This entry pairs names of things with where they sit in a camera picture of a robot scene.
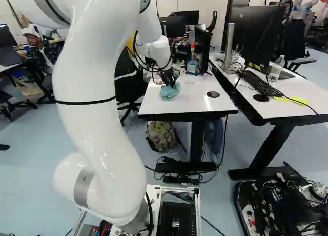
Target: backpack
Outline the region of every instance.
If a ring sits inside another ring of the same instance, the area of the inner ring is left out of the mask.
[[[147,141],[153,151],[165,152],[177,144],[177,136],[171,122],[148,122]]]

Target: white cap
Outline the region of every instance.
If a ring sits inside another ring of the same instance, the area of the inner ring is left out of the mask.
[[[39,31],[36,24],[29,24],[27,28],[22,29],[22,35],[26,37],[28,34],[31,34],[41,38],[41,34],[36,30]]]

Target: red wire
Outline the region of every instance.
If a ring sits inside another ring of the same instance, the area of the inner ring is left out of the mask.
[[[109,227],[109,222],[105,224],[104,229],[102,230],[101,236],[105,236],[106,229]]]

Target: black stripe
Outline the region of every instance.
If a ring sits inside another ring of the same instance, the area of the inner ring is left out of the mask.
[[[145,10],[148,9],[149,5],[150,5],[150,0],[148,2],[147,6],[143,10],[140,11],[140,14],[144,13]]]
[[[66,105],[91,105],[91,104],[101,104],[101,103],[109,102],[114,99],[116,99],[116,96],[111,97],[110,99],[103,99],[103,100],[89,101],[89,102],[64,102],[59,100],[55,100],[55,101],[58,104],[66,104]]]
[[[57,13],[57,11],[51,6],[49,0],[45,0],[45,1],[48,4],[49,8],[52,10],[52,12],[55,13],[58,19],[60,19],[62,22],[65,22],[68,25],[71,25],[67,20],[65,20],[60,14]]]

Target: desk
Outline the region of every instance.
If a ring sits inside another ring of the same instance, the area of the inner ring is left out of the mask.
[[[181,67],[174,67],[181,71],[178,79],[181,92],[175,98],[165,101],[160,96],[161,85],[150,79],[138,116],[147,121],[192,122],[190,162],[195,164],[192,169],[215,171],[213,163],[201,163],[205,122],[236,114],[238,110],[214,76],[188,75]],[[210,91],[218,92],[220,97],[208,97]]]
[[[255,126],[263,126],[266,123],[275,126],[262,144],[249,168],[230,170],[229,176],[231,179],[241,180],[258,178],[263,172],[269,170],[267,166],[296,126],[328,122],[328,91],[322,89],[313,82],[284,69],[284,71],[293,74],[295,78],[279,80],[271,85],[288,97],[297,96],[309,100],[309,105],[318,112],[318,115],[308,107],[292,102],[281,102],[270,99],[267,103],[261,103],[254,100],[253,95],[259,93],[244,87],[245,85],[251,87],[250,84],[240,80],[239,85],[244,86],[237,86],[237,90],[234,89],[234,85],[238,80],[238,75],[224,72],[224,70],[220,68],[221,62],[215,61],[213,53],[210,54],[209,59],[215,77],[248,120]],[[239,58],[238,61],[244,64],[243,58]],[[264,81],[266,80],[264,74],[251,68],[248,68],[248,70],[253,71]]]
[[[54,103],[54,97],[51,95],[50,91],[42,86],[42,81],[45,78],[43,73],[41,71],[38,71],[33,64],[31,63],[34,60],[34,58],[26,59],[23,63],[18,63],[10,66],[2,66],[0,65],[0,73],[3,73],[5,71],[9,71],[11,68],[18,67],[18,66],[27,66],[31,76],[37,83],[37,85],[40,87],[42,92],[44,93],[44,96],[41,97],[41,99],[38,100],[38,103],[42,103],[42,100],[47,97],[49,99],[48,102],[43,103]]]

